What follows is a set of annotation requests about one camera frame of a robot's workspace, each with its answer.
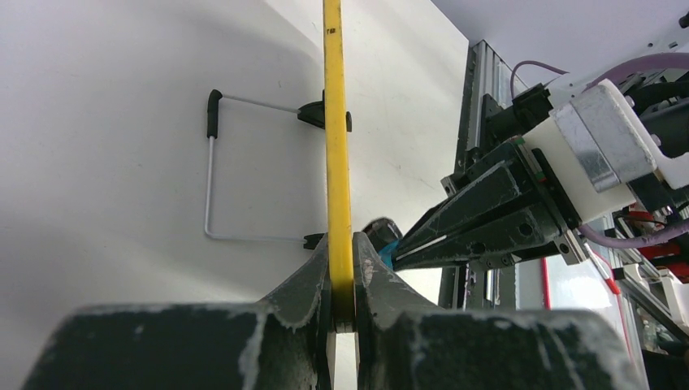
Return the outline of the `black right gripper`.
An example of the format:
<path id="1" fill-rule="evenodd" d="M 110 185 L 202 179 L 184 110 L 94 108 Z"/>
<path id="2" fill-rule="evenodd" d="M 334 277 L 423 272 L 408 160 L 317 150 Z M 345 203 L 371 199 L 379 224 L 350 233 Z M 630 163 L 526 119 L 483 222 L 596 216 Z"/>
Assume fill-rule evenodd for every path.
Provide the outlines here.
<path id="1" fill-rule="evenodd" d="M 543 152 L 529 149 L 520 136 L 498 151 L 509 152 L 509 159 L 483 178 L 465 171 L 441 180 L 448 199 L 401 240 L 392 252 L 394 271 L 465 265 L 488 271 L 555 254 L 570 264 L 583 260 L 575 231 L 582 221 Z M 485 233 L 472 233 L 482 219 L 507 221 L 507 250 L 491 251 Z"/>

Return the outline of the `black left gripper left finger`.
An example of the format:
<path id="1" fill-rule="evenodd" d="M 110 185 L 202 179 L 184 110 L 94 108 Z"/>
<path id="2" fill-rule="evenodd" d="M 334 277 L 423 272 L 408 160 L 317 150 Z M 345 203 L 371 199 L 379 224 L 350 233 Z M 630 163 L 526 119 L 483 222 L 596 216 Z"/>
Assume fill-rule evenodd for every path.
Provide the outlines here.
<path id="1" fill-rule="evenodd" d="M 85 307 L 54 330 L 26 389 L 328 389 L 327 242 L 254 303 Z"/>

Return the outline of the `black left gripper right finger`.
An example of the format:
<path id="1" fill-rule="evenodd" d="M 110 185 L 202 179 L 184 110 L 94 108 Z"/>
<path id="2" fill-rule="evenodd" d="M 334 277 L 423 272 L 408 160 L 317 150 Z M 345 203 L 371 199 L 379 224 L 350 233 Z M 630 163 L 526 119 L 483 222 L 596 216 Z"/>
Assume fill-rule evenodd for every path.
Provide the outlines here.
<path id="1" fill-rule="evenodd" d="M 353 236 L 360 389 L 640 389 L 625 345 L 586 310 L 446 310 Z"/>

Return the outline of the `yellow framed whiteboard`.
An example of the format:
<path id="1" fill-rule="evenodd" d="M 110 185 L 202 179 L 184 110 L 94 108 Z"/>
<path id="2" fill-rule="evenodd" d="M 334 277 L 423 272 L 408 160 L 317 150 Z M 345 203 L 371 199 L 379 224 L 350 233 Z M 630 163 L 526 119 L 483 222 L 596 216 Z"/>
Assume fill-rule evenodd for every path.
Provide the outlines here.
<path id="1" fill-rule="evenodd" d="M 335 331 L 354 330 L 352 217 L 341 2 L 323 2 L 327 246 Z"/>

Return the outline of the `blue whiteboard eraser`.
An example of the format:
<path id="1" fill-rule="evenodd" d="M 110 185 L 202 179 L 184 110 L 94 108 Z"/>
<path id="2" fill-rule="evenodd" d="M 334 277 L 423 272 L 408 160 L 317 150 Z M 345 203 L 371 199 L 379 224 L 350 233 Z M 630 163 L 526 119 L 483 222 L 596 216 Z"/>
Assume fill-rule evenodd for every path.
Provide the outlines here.
<path id="1" fill-rule="evenodd" d="M 385 245 L 379 252 L 378 255 L 383 262 L 383 264 L 392 269 L 394 267 L 393 265 L 393 255 L 395 251 L 397 250 L 397 247 L 399 245 L 400 241 L 395 240 L 387 245 Z"/>

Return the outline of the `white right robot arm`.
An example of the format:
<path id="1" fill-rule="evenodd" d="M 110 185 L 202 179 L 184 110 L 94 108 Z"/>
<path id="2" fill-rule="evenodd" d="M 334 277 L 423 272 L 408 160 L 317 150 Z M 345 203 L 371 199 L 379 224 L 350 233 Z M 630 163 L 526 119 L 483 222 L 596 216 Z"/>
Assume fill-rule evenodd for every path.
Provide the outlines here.
<path id="1" fill-rule="evenodd" d="M 380 255 L 393 270 L 470 265 L 476 271 L 588 246 L 688 246 L 688 79 L 677 46 L 683 16 L 648 54 L 575 82 L 517 92 L 501 106 L 493 61 L 473 49 L 469 119 L 460 127 L 447 198 Z"/>

